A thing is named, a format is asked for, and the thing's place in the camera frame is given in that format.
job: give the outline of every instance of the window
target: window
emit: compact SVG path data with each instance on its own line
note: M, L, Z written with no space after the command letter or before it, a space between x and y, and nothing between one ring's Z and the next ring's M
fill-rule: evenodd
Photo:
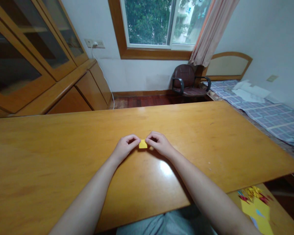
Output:
M192 51L211 0L120 0L128 48Z

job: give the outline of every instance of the hand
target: hand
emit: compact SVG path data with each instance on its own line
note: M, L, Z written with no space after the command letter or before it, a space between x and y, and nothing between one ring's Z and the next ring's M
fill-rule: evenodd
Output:
M134 134L122 137L111 154L111 158L120 164L139 143L140 139Z
M161 155L166 158L172 157L178 151L170 144L168 139L159 132L151 132L149 136L146 137L145 142L150 146L154 147Z

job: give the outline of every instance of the black chair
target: black chair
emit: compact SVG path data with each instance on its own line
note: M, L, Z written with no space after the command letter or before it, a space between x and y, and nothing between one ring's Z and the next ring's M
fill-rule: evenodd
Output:
M208 81L206 90L194 87L196 78L205 78ZM179 65L172 75L172 90L185 97L203 97L211 87L211 80L208 77L195 77L193 67L190 65Z

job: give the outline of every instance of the electrical cord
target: electrical cord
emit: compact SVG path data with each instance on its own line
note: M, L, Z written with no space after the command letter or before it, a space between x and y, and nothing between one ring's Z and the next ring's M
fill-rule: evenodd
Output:
M94 55L94 51L93 51L93 49L96 48L97 45L94 44L94 45L91 47L91 54L92 54L93 59L96 59L96 57L95 57L95 55ZM102 68L100 67L100 64L99 64L99 61L98 61L98 60L97 60L97 63L98 63L98 65L99 65L99 68L100 68L101 71L102 71ZM110 92L111 92L111 95L112 95L112 99L113 99L113 109L114 109L115 102L114 102L113 93L112 93L111 87L110 87L110 85L109 85L107 79L105 78L105 76L104 76L104 79L106 80L107 85L108 85L108 87L109 87L109 89L110 89Z

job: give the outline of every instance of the wooden table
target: wooden table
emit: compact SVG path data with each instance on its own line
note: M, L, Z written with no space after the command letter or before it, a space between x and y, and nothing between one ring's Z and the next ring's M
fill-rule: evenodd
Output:
M273 201L269 201L270 206L270 221L272 232L274 235L294 235L294 220L289 216L289 214L283 209L280 203L275 199L272 193L266 188L264 184L255 185L260 188L264 195L269 195ZM242 209L240 198L238 197L238 192L229 193L228 196L234 201L234 203Z
M224 101L2 118L0 234L46 234L122 136L152 130L227 193L294 172L294 159ZM135 149L112 179L97 231L189 203L170 164Z

